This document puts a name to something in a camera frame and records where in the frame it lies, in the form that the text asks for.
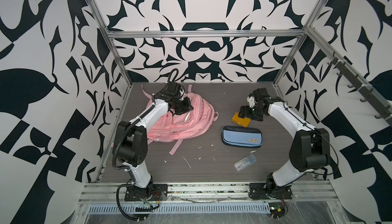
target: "backpack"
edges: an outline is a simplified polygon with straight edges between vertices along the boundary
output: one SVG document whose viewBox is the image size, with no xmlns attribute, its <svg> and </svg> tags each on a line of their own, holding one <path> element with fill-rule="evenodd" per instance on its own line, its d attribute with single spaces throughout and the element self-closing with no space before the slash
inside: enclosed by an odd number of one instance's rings
<svg viewBox="0 0 392 224">
<path fill-rule="evenodd" d="M 143 86 L 141 87 L 144 95 L 150 99 L 147 107 L 152 103 L 151 95 L 147 94 Z M 153 141 L 157 142 L 172 142 L 177 140 L 169 152 L 173 155 L 180 146 L 183 139 L 193 138 L 204 134 L 213 121 L 218 119 L 219 113 L 214 111 L 214 108 L 199 94 L 192 93 L 192 85 L 188 86 L 188 93 L 184 97 L 189 97 L 193 110 L 182 115 L 172 115 L 167 112 L 160 117 L 153 125 L 147 134 L 150 144 Z"/>
</svg>

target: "black mounting plate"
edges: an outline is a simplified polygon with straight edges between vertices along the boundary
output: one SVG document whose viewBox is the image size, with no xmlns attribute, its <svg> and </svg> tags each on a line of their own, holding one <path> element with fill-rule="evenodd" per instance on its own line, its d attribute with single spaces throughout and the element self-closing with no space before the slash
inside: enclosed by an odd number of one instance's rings
<svg viewBox="0 0 392 224">
<path fill-rule="evenodd" d="M 153 184 L 153 191 L 157 192 L 158 195 L 154 198 L 160 199 L 161 194 L 164 194 L 167 197 L 167 184 Z M 127 192 L 125 193 L 125 201 L 140 201 L 138 197 L 135 196 L 135 188 L 134 187 L 127 187 Z"/>
<path fill-rule="evenodd" d="M 269 196 L 267 196 L 267 192 L 265 191 L 264 188 L 265 183 L 250 183 L 249 184 L 249 189 L 251 190 L 249 192 L 249 197 L 254 200 L 258 199 L 266 199 L 269 200 L 273 196 L 277 196 L 279 198 L 285 197 L 285 199 L 291 199 L 292 198 L 292 192 L 291 188 L 289 186 L 286 187 L 279 187 L 279 190 L 272 191 L 271 193 L 268 193 Z"/>
</svg>

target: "clear plastic case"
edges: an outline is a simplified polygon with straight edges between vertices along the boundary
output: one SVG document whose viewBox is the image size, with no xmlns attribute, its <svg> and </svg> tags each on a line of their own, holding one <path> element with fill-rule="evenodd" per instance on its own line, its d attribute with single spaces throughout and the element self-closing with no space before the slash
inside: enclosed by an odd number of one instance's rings
<svg viewBox="0 0 392 224">
<path fill-rule="evenodd" d="M 257 160 L 256 157 L 253 154 L 250 154 L 250 155 L 246 156 L 245 158 L 235 162 L 234 167 L 237 169 L 237 171 L 240 171 L 240 170 L 244 169 L 245 167 L 255 163 L 256 160 Z"/>
</svg>

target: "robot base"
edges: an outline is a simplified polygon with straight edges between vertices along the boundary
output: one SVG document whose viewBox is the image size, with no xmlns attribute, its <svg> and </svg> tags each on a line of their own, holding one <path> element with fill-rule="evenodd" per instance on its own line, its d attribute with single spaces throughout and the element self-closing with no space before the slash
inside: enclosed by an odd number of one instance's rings
<svg viewBox="0 0 392 224">
<path fill-rule="evenodd" d="M 149 198 L 151 192 L 155 191 L 158 195 L 154 198 L 159 199 L 162 194 L 167 197 L 167 184 L 153 184 L 150 182 L 146 188 L 140 188 L 136 186 L 127 187 L 125 193 L 125 201 L 140 201 L 141 198 Z"/>
<path fill-rule="evenodd" d="M 258 199 L 271 199 L 271 197 L 278 197 L 282 199 L 284 197 L 285 199 L 291 199 L 292 198 L 292 192 L 291 188 L 289 186 L 285 187 L 278 187 L 277 189 L 273 190 L 267 190 L 265 188 L 266 183 L 250 183 L 249 188 L 249 197 L 254 200 Z"/>
</svg>

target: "patterned wallpaper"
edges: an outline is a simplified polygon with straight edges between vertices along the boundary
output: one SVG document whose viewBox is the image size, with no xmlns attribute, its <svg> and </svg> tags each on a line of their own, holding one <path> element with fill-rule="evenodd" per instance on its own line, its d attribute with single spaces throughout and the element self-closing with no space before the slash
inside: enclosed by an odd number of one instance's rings
<svg viewBox="0 0 392 224">
<path fill-rule="evenodd" d="M 392 100 L 391 0 L 329 0 L 315 28 L 386 99 Z M 312 125 L 326 128 L 338 157 L 319 173 L 330 179 L 350 220 L 392 221 L 392 128 L 330 60 L 306 39 L 279 84 L 289 106 Z"/>
<path fill-rule="evenodd" d="M 317 0 L 96 0 L 109 30 L 301 29 Z M 295 37 L 117 39 L 132 81 L 273 81 Z"/>
<path fill-rule="evenodd" d="M 85 0 L 0 0 L 2 223 L 69 223 L 126 88 Z"/>
</svg>

